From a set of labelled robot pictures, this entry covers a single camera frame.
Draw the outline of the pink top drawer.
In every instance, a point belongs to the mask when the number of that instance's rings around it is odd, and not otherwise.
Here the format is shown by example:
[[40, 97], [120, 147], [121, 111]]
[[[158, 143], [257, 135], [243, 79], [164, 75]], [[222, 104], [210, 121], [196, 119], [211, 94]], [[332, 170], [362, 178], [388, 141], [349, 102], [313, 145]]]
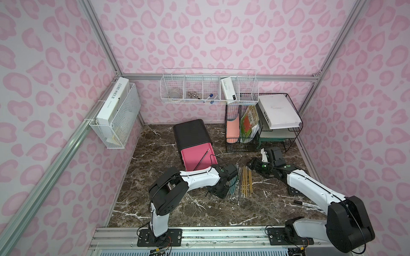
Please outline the pink top drawer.
[[209, 149], [209, 152], [196, 171], [206, 169], [214, 164], [218, 164], [211, 143], [204, 143], [197, 146], [185, 148], [181, 151], [186, 171], [194, 171], [196, 165], [201, 160], [207, 149]]

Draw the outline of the black pink drawer cabinet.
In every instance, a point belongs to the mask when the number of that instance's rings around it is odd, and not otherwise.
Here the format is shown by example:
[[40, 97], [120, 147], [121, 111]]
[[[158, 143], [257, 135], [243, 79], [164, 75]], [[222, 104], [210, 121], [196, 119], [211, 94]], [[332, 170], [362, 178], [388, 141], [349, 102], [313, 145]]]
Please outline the black pink drawer cabinet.
[[173, 132], [181, 159], [181, 151], [185, 148], [204, 143], [211, 143], [212, 145], [211, 137], [202, 119], [176, 124], [173, 126]]

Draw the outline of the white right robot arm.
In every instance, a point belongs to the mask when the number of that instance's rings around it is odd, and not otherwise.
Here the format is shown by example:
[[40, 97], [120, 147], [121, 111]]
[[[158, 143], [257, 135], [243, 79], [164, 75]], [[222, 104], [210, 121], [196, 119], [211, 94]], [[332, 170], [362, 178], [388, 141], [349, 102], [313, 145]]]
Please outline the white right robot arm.
[[349, 253], [375, 239], [364, 202], [356, 196], [338, 193], [294, 164], [287, 164], [281, 150], [271, 147], [261, 150], [262, 157], [253, 157], [247, 167], [266, 178], [276, 178], [301, 192], [326, 215], [326, 220], [297, 217], [286, 221], [285, 238], [312, 238], [332, 243], [343, 253]]

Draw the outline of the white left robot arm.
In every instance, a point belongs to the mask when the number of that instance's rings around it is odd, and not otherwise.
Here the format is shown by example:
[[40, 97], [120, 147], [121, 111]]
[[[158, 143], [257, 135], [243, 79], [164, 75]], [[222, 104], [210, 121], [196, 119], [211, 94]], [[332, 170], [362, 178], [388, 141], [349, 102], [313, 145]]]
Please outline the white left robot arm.
[[238, 175], [232, 165], [211, 165], [202, 170], [179, 171], [169, 168], [148, 189], [151, 219], [148, 228], [138, 232], [138, 247], [181, 246], [182, 230], [169, 228], [170, 214], [179, 206], [187, 192], [206, 188], [208, 193], [225, 198], [228, 183]]

